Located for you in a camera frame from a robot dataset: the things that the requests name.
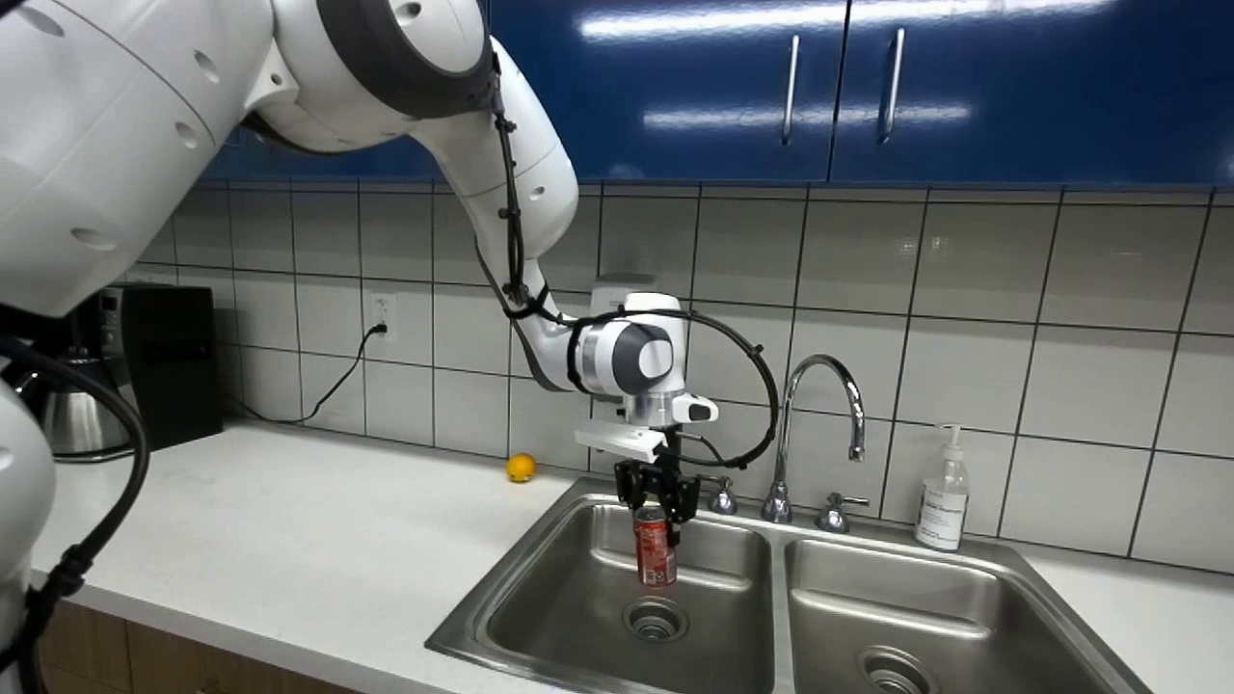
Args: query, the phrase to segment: chrome faucet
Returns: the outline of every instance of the chrome faucet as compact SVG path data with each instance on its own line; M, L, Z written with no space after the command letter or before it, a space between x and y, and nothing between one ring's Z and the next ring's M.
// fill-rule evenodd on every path
M805 372L815 365L833 365L846 395L850 395L850 417L854 417L854 436L850 436L850 459L855 464L860 451L864 451L864 398L855 389L855 378L854 372L833 360L833 354L809 354L796 365L796 374L783 383L783 419L780 419L780 442L774 442L774 484L769 489L769 502L764 502L764 518L774 522L774 525L788 525L796 522L796 509L788 502L788 430L791 430L791 417L796 417L796 398L797 398L797 386L805 378Z

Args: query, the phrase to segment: white countertop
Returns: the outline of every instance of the white countertop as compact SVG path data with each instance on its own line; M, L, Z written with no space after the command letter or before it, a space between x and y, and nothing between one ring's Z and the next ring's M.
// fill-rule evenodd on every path
M113 505L127 464L57 467L33 548ZM148 493L82 606L352 691L548 691L423 648L464 595L571 486L510 486L499 464L233 426L153 457ZM1018 548L1157 691L1226 691L1234 580Z

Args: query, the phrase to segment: stainless steel sink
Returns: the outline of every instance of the stainless steel sink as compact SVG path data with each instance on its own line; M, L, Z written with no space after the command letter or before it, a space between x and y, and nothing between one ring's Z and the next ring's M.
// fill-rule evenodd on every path
M677 586L631 580L627 513L577 484L427 648L566 691L1086 694L1147 691L995 545L820 535L702 513Z

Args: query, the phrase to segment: wall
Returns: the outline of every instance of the wall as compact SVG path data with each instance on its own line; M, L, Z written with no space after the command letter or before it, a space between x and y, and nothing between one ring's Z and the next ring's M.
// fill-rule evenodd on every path
M797 505L842 489L915 522L932 426L958 419L973 534L1234 570L1229 266L1229 193L622 187L587 189L548 278L566 308L596 278L650 278L758 338L774 378L842 354L869 457L846 464L846 398L815 374L791 431ZM217 290L228 386L269 417L305 413L379 319L393 335L320 430L587 467L571 430L614 417L530 383L445 189L198 189L136 278ZM708 332L690 383L725 405L715 442L758 436L758 386ZM746 498L769 459L737 477Z

